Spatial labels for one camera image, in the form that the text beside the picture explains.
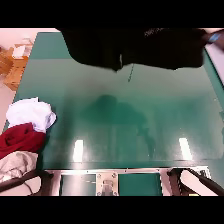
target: table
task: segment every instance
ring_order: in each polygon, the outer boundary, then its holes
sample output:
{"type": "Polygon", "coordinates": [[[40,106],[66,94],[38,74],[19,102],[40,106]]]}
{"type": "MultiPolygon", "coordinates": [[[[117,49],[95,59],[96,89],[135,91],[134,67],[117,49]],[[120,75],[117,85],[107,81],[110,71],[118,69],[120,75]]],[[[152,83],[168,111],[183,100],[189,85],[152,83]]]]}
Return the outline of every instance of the table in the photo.
{"type": "Polygon", "coordinates": [[[39,33],[14,99],[39,97],[57,114],[38,168],[208,165],[224,187],[223,86],[204,56],[197,69],[134,64],[115,73],[73,60],[61,33],[39,33]]]}

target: black fabric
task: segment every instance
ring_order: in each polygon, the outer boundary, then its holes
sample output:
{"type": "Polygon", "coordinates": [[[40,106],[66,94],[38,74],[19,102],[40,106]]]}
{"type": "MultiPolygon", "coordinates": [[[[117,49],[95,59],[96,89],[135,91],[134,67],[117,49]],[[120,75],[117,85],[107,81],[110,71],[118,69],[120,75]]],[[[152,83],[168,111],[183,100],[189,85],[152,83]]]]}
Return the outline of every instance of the black fabric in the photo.
{"type": "Polygon", "coordinates": [[[177,69],[200,67],[206,34],[200,29],[57,28],[77,62],[117,71],[131,63],[177,69]]]}

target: red cloth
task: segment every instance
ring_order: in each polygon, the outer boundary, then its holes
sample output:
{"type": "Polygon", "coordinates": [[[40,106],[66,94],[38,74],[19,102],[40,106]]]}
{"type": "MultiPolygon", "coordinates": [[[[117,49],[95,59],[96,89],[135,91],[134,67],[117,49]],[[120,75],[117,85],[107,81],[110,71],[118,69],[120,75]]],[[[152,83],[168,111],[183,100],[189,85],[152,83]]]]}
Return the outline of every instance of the red cloth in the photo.
{"type": "Polygon", "coordinates": [[[36,152],[43,146],[46,134],[36,132],[32,123],[16,125],[0,135],[0,159],[14,151],[36,152]]]}

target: folded clothing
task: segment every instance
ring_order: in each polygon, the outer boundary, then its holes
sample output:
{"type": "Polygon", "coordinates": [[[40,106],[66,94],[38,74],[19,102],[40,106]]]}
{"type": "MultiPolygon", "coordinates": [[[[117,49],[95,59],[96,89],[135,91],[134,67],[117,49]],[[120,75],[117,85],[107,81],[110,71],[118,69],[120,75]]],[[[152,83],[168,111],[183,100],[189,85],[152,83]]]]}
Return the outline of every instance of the folded clothing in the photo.
{"type": "Polygon", "coordinates": [[[9,128],[32,123],[35,131],[46,132],[56,120],[55,113],[51,110],[51,105],[45,102],[38,102],[38,97],[19,100],[11,105],[6,113],[9,121],[9,128]]]}
{"type": "Polygon", "coordinates": [[[14,151],[36,152],[43,146],[46,134],[36,132],[32,123],[13,126],[0,135],[0,159],[14,151]]]}
{"type": "Polygon", "coordinates": [[[34,170],[37,157],[36,153],[16,151],[0,159],[0,183],[34,170]]]}

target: white floor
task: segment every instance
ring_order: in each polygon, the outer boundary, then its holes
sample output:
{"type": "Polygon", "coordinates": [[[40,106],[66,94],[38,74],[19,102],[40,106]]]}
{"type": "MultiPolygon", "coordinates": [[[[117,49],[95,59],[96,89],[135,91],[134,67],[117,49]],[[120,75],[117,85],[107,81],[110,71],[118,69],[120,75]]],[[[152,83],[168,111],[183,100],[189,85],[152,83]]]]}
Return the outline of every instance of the white floor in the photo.
{"type": "Polygon", "coordinates": [[[6,122],[6,112],[9,104],[12,103],[16,92],[3,84],[3,77],[0,75],[0,134],[3,131],[6,122]]]}

